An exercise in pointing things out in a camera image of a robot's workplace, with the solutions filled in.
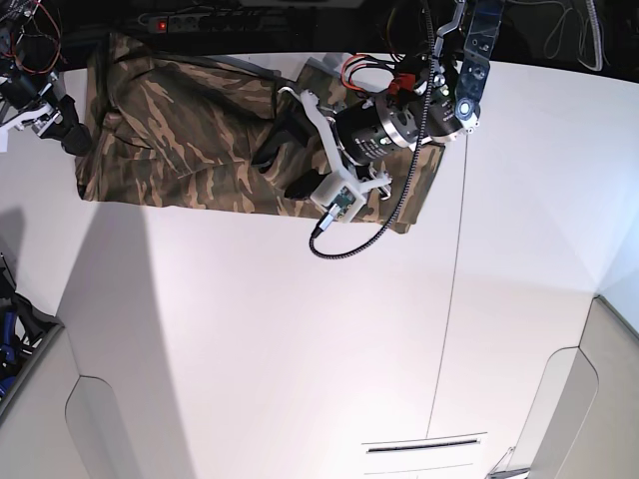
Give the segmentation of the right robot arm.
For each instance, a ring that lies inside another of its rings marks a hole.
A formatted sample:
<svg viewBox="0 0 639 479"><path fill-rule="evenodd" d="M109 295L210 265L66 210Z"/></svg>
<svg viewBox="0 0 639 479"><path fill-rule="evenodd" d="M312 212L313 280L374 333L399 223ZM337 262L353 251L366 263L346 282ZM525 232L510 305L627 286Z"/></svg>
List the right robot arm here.
<svg viewBox="0 0 639 479"><path fill-rule="evenodd" d="M32 130L60 143L65 153L91 150L89 129L66 92L62 60L62 22L51 1L1 3L1 151L9 132Z"/></svg>

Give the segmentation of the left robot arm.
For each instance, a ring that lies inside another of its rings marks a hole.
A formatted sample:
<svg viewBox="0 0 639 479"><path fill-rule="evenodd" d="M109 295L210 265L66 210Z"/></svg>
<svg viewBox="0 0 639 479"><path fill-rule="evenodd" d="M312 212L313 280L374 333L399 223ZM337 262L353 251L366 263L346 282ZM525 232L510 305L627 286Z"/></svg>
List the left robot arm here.
<svg viewBox="0 0 639 479"><path fill-rule="evenodd" d="M426 33L416 48L388 60L354 54L342 64L341 84L360 97L343 109L323 104L309 89L282 87L295 108L278 120L253 166L265 172L281 146L304 146L317 134L328 170L302 174L288 186L289 197L325 208L350 207L372 191L388 199L392 175L374 163L477 128L504 7L502 1L457 1L439 27L423 9Z"/></svg>

